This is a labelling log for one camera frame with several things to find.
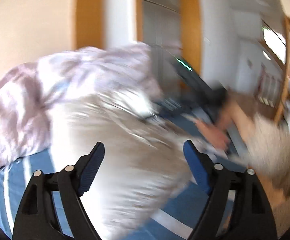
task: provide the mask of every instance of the white pillow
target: white pillow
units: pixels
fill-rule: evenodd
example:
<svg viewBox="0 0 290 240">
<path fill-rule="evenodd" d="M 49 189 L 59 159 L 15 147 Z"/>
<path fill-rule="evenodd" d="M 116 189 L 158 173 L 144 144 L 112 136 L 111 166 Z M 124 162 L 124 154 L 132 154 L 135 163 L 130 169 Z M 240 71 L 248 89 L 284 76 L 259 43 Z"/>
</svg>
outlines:
<svg viewBox="0 0 290 240">
<path fill-rule="evenodd" d="M 53 109 L 51 155 L 60 171 L 98 141 L 105 145 L 104 160 L 81 201 L 100 237 L 116 240 L 144 223 L 191 173 L 168 129 L 145 124 L 100 98 Z"/>
</svg>

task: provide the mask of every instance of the white stripe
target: white stripe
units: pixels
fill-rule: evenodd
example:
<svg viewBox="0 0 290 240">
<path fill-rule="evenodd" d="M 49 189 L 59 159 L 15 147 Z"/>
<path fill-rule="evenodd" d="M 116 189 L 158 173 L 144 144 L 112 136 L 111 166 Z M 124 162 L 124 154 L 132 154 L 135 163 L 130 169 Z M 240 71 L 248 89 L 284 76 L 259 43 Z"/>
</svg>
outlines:
<svg viewBox="0 0 290 240">
<path fill-rule="evenodd" d="M 31 175 L 32 175 L 31 165 L 30 165 L 30 161 L 29 161 L 29 156 L 23 158 L 22 166 L 24 168 L 24 178 L 25 178 L 25 184 L 26 184 L 26 187 L 27 187 L 27 185 L 28 185 L 28 183 L 30 181 Z"/>
<path fill-rule="evenodd" d="M 188 183 L 180 183 L 179 186 L 173 190 L 170 195 L 170 198 L 176 198 L 179 194 L 181 194 L 188 187 Z"/>
<path fill-rule="evenodd" d="M 189 238 L 189 235 L 193 231 L 192 228 L 179 222 L 161 209 L 159 209 L 154 215 L 152 215 L 151 218 L 163 227 L 167 228 L 169 231 L 172 231 L 174 234 L 184 239 Z"/>
<path fill-rule="evenodd" d="M 230 190 L 228 191 L 227 200 L 235 201 L 235 195 L 236 195 L 236 190 L 234 190 L 234 189 L 230 189 Z"/>
<path fill-rule="evenodd" d="M 12 233 L 12 231 L 13 231 L 13 219 L 12 219 L 12 213 L 11 213 L 11 207 L 10 207 L 9 185 L 8 185 L 9 168 L 10 168 L 9 165 L 4 168 L 3 194 L 4 194 L 4 198 L 5 198 L 5 207 L 6 207 L 7 219 L 8 219 L 10 231 Z"/>
<path fill-rule="evenodd" d="M 192 174 L 192 177 L 190 178 L 190 181 L 197 185 L 197 182 L 196 182 L 196 180 L 195 180 L 193 174 Z"/>
</svg>

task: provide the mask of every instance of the person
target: person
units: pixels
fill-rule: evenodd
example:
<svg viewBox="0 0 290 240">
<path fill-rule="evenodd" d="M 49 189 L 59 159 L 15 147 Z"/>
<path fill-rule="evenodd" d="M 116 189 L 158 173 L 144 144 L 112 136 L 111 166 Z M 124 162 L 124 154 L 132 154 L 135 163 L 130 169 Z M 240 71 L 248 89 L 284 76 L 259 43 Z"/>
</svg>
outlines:
<svg viewBox="0 0 290 240">
<path fill-rule="evenodd" d="M 240 158 L 256 171 L 274 209 L 290 196 L 290 135 L 258 113 L 247 116 L 234 99 L 224 104 L 215 124 L 197 119 L 195 125 L 214 148 L 226 150 L 225 132 L 233 123 L 248 149 Z"/>
</svg>

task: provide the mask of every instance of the black device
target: black device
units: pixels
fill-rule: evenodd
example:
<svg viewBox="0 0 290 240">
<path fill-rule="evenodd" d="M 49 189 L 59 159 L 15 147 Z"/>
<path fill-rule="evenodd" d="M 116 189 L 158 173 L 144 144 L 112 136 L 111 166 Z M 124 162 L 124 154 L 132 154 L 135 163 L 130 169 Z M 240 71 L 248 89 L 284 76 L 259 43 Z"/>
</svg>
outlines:
<svg viewBox="0 0 290 240">
<path fill-rule="evenodd" d="M 215 123 L 218 119 L 219 109 L 227 99 L 227 90 L 222 85 L 218 85 L 214 89 L 210 88 L 183 58 L 177 58 L 172 55 L 170 63 L 190 90 L 189 99 L 183 99 L 185 103 L 181 103 L 181 105 L 187 106 L 179 108 L 175 112 L 178 114 L 181 111 L 189 113 L 191 109 L 200 107 L 208 115 L 212 123 Z M 226 154 L 238 155 L 232 140 L 229 142 Z"/>
<path fill-rule="evenodd" d="M 199 153 L 191 141 L 184 144 L 194 176 L 205 174 L 209 200 L 189 240 L 276 240 L 276 227 L 266 194 L 255 174 L 216 169 L 210 158 Z M 89 155 L 61 172 L 36 171 L 25 190 L 15 219 L 12 240 L 100 240 L 79 197 L 89 190 L 104 158 L 98 142 Z M 216 237 L 228 191 L 237 191 L 228 231 Z M 59 191 L 74 238 L 61 232 L 52 198 Z"/>
</svg>

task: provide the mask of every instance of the blue striped bedding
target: blue striped bedding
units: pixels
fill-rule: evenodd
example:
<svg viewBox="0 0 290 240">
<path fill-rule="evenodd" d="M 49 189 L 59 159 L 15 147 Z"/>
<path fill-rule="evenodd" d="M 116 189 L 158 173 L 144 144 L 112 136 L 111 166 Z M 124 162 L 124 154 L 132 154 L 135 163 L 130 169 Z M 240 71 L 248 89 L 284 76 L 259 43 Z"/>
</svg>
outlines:
<svg viewBox="0 0 290 240">
<path fill-rule="evenodd" d="M 193 123 L 184 117 L 173 120 L 175 124 L 197 136 L 199 132 Z M 240 167 L 228 160 L 218 158 L 218 163 L 226 168 L 243 171 Z M 31 175 L 36 170 L 46 173 L 55 171 L 49 149 L 37 154 L 21 158 L 0 170 L 0 227 L 11 238 L 16 212 L 22 195 Z M 62 207 L 59 192 L 54 192 L 56 212 L 63 233 L 72 236 Z M 132 232 L 125 240 L 180 240 L 187 239 L 207 202 L 207 195 L 193 182 L 177 197 L 171 198 L 168 203 L 141 228 Z"/>
</svg>

